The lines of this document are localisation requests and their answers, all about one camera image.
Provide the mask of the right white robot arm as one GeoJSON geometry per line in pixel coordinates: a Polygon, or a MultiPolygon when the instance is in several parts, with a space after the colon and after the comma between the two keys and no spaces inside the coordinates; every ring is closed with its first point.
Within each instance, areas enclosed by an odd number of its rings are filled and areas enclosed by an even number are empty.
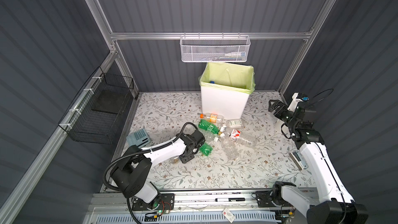
{"type": "Polygon", "coordinates": [[[277,181],[272,198],[278,205],[291,204],[306,217],[309,224],[364,224],[369,214],[363,204],[357,204],[340,180],[329,159],[324,140],[304,121],[304,100],[287,106],[280,100],[269,100],[268,110],[288,128],[290,139],[308,165],[315,180],[318,199],[305,196],[297,186],[277,181]]]}

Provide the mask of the large clear bottle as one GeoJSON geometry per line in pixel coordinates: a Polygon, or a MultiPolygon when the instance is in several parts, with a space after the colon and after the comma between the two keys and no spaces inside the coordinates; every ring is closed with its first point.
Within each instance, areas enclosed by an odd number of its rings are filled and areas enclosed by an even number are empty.
{"type": "Polygon", "coordinates": [[[233,141],[225,133],[220,134],[220,143],[226,153],[228,159],[236,160],[239,157],[239,152],[237,151],[233,141]]]}

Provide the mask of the red white carton label bottle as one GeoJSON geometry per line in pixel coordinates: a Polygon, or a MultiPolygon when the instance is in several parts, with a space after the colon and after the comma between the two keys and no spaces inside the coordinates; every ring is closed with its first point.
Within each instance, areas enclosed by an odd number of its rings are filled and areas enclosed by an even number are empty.
{"type": "Polygon", "coordinates": [[[257,139],[247,132],[233,129],[230,134],[230,139],[238,144],[245,145],[248,147],[255,147],[257,145],[257,139]]]}

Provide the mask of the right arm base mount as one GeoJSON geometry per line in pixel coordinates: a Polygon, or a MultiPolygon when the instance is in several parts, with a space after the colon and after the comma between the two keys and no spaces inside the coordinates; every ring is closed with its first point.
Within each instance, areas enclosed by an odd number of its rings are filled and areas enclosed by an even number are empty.
{"type": "Polygon", "coordinates": [[[291,207],[292,205],[281,197],[274,196],[272,190],[256,191],[255,199],[258,207],[291,207]]]}

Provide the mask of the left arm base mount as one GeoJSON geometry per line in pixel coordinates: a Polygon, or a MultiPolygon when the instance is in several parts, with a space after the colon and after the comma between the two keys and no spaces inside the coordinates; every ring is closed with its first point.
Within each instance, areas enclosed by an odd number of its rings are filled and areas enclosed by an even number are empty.
{"type": "Polygon", "coordinates": [[[151,202],[146,203],[140,198],[132,200],[133,211],[171,211],[174,209],[175,194],[160,193],[151,202]]]}

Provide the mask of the orange label orange cap bottle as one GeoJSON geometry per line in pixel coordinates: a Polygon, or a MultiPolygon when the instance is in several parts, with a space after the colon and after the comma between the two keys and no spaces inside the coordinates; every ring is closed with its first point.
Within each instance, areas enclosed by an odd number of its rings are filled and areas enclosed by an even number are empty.
{"type": "Polygon", "coordinates": [[[199,116],[201,119],[204,119],[213,124],[223,124],[224,123],[224,117],[219,114],[205,113],[205,114],[199,114],[199,116]]]}

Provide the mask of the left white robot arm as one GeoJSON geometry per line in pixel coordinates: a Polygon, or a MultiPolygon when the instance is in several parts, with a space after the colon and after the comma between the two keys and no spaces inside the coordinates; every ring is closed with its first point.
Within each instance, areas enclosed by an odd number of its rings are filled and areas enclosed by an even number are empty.
{"type": "Polygon", "coordinates": [[[194,159],[204,143],[202,132],[195,130],[192,134],[181,132],[158,146],[146,149],[131,146],[121,158],[109,166],[110,178],[116,184],[116,190],[125,198],[138,198],[146,203],[149,209],[154,209],[161,201],[161,194],[147,181],[150,170],[176,157],[185,164],[194,159]]]}

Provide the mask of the green soda bottle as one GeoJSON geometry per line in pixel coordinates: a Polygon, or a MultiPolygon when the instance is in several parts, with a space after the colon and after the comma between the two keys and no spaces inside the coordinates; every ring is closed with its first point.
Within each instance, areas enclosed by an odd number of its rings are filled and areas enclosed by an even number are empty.
{"type": "Polygon", "coordinates": [[[220,133],[219,128],[215,124],[208,122],[204,119],[201,119],[201,121],[198,124],[198,127],[200,129],[208,131],[214,135],[219,135],[219,133],[220,133]]]}
{"type": "Polygon", "coordinates": [[[208,145],[207,143],[204,143],[199,151],[204,155],[204,156],[209,156],[211,154],[211,152],[213,151],[212,146],[208,145]]]}

